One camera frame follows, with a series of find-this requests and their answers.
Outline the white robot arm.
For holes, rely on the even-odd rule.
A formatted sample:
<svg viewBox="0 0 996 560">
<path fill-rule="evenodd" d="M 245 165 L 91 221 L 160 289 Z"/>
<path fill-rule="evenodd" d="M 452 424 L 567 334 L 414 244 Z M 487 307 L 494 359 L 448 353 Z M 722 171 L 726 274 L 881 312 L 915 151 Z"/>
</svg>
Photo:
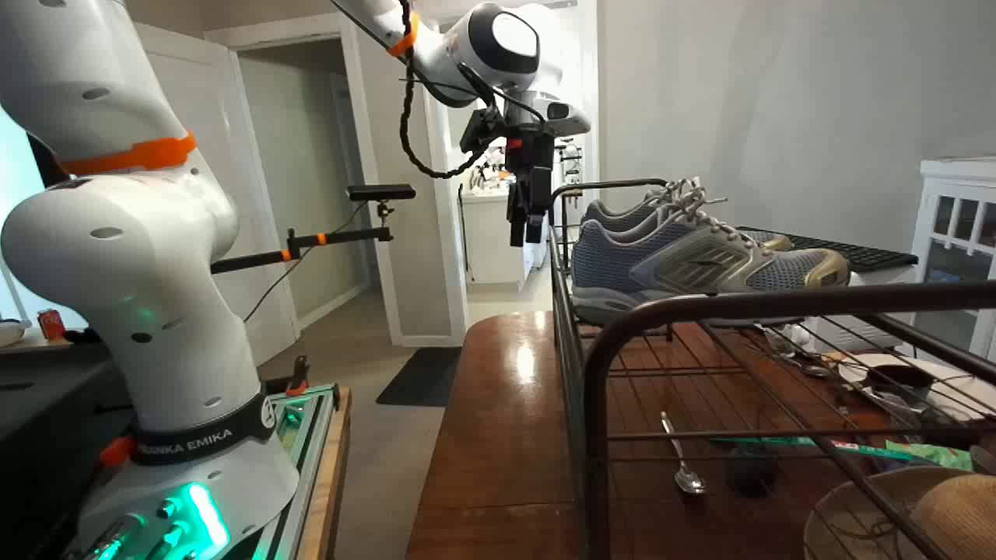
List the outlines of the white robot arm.
<svg viewBox="0 0 996 560">
<path fill-rule="evenodd" d="M 128 381 L 125 467 L 72 552 L 223 560 L 299 490 L 245 321 L 211 263 L 237 209 L 172 109 L 125 0 L 0 0 L 3 111 L 63 176 L 3 219 L 3 261 L 77 312 Z"/>
</svg>

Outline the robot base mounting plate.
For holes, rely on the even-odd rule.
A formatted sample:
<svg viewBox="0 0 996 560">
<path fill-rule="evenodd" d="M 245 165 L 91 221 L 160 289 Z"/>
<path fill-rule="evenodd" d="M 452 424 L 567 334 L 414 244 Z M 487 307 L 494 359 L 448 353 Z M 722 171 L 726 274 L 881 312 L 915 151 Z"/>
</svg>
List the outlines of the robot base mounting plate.
<svg viewBox="0 0 996 560">
<path fill-rule="evenodd" d="M 88 495 L 58 560 L 320 560 L 346 420 L 346 395 L 326 381 L 267 395 L 260 439 L 137 441 Z"/>
</svg>

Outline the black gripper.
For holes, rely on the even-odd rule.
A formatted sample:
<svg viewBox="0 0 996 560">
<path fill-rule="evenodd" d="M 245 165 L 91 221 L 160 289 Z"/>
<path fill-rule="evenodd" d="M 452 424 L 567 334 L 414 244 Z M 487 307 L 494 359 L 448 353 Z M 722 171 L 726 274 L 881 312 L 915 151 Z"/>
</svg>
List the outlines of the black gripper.
<svg viewBox="0 0 996 560">
<path fill-rule="evenodd" d="M 554 139 L 589 131 L 592 120 L 569 103 L 549 103 L 538 116 L 509 126 L 505 149 L 505 165 L 514 174 L 506 212 L 514 221 L 526 221 L 526 244 L 546 244 Z"/>
</svg>

